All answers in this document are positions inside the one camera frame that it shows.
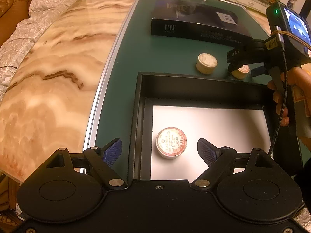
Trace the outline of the person's right hand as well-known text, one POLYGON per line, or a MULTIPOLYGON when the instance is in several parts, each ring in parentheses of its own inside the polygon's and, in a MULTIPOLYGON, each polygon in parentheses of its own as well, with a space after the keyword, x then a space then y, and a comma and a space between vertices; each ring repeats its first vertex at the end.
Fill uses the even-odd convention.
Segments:
MULTIPOLYGON (((291 89, 294 104, 304 102, 303 114, 310 115, 310 74, 300 67, 293 67, 287 73, 287 82, 291 89)), ((277 87, 273 81, 268 82, 268 88, 274 90, 273 100, 276 102, 276 113, 281 116, 281 110, 283 106, 284 94, 277 90, 277 87)), ((285 127, 290 124, 289 110, 285 106, 283 110, 283 116, 281 118, 281 126, 285 127)), ((302 143, 310 151, 310 138, 299 136, 302 143)))

